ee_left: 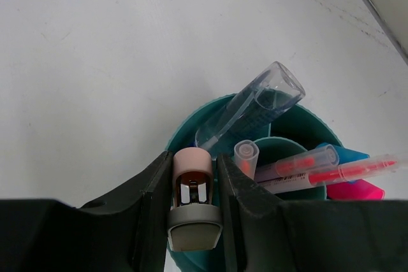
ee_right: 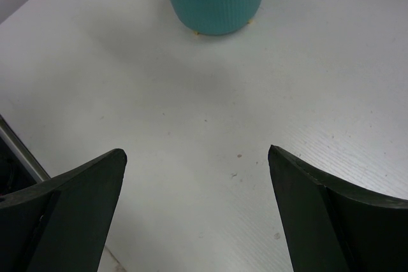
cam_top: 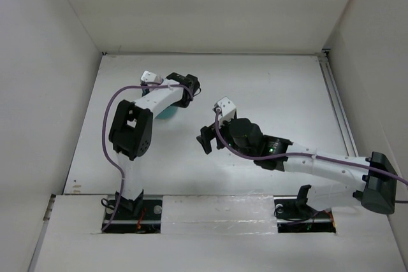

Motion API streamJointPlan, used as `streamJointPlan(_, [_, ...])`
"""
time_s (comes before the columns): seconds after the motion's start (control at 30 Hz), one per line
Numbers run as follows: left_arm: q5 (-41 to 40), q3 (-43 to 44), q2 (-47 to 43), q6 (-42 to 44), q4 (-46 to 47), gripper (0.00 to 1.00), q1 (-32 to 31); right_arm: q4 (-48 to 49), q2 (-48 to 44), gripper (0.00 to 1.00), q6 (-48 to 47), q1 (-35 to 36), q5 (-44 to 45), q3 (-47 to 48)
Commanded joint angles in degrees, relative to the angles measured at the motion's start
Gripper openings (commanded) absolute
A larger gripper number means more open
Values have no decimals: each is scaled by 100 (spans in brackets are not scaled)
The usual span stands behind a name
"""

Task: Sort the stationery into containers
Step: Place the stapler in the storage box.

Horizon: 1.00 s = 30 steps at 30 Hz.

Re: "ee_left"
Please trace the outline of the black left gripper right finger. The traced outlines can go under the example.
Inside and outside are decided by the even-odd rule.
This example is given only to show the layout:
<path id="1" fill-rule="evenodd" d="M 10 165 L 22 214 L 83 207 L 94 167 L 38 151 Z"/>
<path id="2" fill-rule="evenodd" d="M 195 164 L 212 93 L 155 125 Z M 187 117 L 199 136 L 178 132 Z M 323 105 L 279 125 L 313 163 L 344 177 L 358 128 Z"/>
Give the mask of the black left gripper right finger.
<path id="1" fill-rule="evenodd" d="M 242 173 L 232 159 L 217 158 L 227 271 L 286 271 L 287 238 L 282 201 Z"/>

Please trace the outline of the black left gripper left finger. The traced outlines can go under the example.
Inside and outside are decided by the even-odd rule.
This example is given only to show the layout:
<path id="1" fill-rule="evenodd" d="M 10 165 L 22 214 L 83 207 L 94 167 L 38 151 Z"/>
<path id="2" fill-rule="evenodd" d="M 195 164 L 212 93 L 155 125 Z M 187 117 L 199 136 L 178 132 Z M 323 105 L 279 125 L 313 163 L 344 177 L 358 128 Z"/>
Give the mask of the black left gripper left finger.
<path id="1" fill-rule="evenodd" d="M 92 216 L 86 271 L 163 271 L 173 153 L 162 152 L 142 172 L 84 204 Z"/>

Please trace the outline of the pink highlighter clear cap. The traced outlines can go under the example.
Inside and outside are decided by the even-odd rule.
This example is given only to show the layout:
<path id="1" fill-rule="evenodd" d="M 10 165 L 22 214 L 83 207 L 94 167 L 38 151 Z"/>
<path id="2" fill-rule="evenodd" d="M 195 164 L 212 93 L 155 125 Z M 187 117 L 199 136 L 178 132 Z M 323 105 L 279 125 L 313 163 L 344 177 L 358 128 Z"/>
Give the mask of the pink highlighter clear cap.
<path id="1" fill-rule="evenodd" d="M 325 172 L 338 165 L 339 155 L 334 146 L 325 145 L 258 167 L 254 181 L 260 183 L 302 173 Z"/>

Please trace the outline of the thin pink pen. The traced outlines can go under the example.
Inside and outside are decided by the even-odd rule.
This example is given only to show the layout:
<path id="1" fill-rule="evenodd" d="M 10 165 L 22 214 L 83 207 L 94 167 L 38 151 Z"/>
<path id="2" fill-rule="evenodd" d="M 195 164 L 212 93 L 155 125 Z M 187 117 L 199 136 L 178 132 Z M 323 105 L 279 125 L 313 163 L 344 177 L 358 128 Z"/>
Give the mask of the thin pink pen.
<path id="1" fill-rule="evenodd" d="M 280 194 L 356 181 L 387 172 L 396 172 L 406 167 L 407 159 L 401 155 L 385 154 L 341 164 L 325 172 L 298 173 L 283 178 L 274 178 L 259 182 L 259 185 L 272 194 Z"/>

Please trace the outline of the black marker blue cap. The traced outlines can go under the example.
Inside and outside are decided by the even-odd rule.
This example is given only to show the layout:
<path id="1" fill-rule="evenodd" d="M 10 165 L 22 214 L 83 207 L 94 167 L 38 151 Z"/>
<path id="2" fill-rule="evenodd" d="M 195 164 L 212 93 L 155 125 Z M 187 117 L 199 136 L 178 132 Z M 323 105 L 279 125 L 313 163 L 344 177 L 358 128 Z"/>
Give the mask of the black marker blue cap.
<path id="1" fill-rule="evenodd" d="M 370 157 L 369 154 L 329 143 L 321 143 L 315 149 L 323 152 L 325 165 L 321 166 L 322 168 L 336 168 L 341 164 L 368 159 Z"/>

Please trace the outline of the clear glue bottle blue cap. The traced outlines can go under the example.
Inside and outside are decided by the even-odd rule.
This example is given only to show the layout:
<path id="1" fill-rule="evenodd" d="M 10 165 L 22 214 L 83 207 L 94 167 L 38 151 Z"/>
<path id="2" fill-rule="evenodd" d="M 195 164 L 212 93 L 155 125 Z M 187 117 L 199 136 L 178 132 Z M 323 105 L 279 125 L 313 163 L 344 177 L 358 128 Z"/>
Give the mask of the clear glue bottle blue cap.
<path id="1" fill-rule="evenodd" d="M 198 128 L 194 145 L 213 156 L 229 153 L 304 97 L 301 83 L 275 61 Z"/>

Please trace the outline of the black marker pink cap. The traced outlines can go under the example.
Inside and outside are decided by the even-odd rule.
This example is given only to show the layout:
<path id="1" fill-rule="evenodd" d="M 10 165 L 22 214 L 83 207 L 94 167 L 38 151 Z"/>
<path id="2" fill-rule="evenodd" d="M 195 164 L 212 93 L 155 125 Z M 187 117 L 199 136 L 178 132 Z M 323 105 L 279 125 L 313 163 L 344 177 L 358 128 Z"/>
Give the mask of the black marker pink cap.
<path id="1" fill-rule="evenodd" d="M 327 197 L 337 201 L 382 200 L 385 191 L 365 180 L 342 182 L 326 187 Z"/>

